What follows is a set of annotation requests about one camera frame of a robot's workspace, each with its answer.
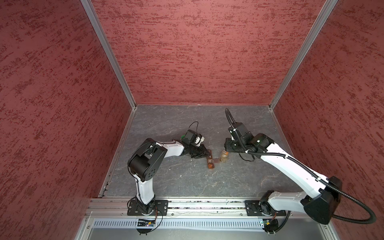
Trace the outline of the amber pill bottle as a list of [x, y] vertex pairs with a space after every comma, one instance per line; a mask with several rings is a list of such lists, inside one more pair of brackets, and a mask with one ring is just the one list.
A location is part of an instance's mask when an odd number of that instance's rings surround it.
[[219, 158], [220, 162], [225, 163], [225, 162], [228, 161], [228, 159], [229, 159], [229, 153], [227, 151], [223, 150], [221, 152], [221, 155], [220, 155], [220, 158]]

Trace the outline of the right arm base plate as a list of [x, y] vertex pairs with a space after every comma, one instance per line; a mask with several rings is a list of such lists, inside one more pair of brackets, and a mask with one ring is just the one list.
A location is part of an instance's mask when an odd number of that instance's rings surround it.
[[287, 215], [286, 211], [275, 211], [272, 210], [270, 214], [266, 214], [262, 212], [262, 208], [260, 206], [260, 201], [257, 200], [246, 200], [245, 203], [245, 210], [247, 212], [248, 217], [266, 217], [266, 218], [272, 218], [272, 217], [285, 217]]

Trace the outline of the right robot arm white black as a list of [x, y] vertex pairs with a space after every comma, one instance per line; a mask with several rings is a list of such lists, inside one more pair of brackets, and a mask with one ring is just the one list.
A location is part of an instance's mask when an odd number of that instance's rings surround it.
[[305, 213], [320, 224], [326, 225], [331, 221], [341, 200], [341, 194], [337, 191], [342, 187], [342, 182], [338, 178], [328, 179], [302, 165], [264, 134], [257, 134], [243, 146], [240, 140], [227, 138], [224, 146], [228, 152], [249, 154], [274, 166], [302, 189], [297, 193], [267, 191], [259, 201], [263, 215], [292, 211]]

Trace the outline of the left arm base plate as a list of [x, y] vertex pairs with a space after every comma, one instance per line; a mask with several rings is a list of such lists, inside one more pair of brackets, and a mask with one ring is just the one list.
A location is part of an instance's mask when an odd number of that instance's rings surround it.
[[141, 203], [134, 198], [127, 203], [128, 216], [166, 216], [168, 211], [169, 201], [167, 200], [152, 200], [148, 205]]

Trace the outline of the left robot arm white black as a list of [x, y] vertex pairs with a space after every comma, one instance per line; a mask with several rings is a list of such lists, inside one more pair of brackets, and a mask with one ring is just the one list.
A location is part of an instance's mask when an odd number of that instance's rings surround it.
[[169, 157], [189, 156], [192, 159], [201, 159], [210, 156], [209, 150], [203, 145], [195, 146], [182, 141], [157, 142], [151, 138], [146, 139], [135, 150], [128, 160], [127, 167], [130, 175], [135, 179], [136, 198], [145, 208], [150, 208], [155, 199], [153, 178], [164, 159]]

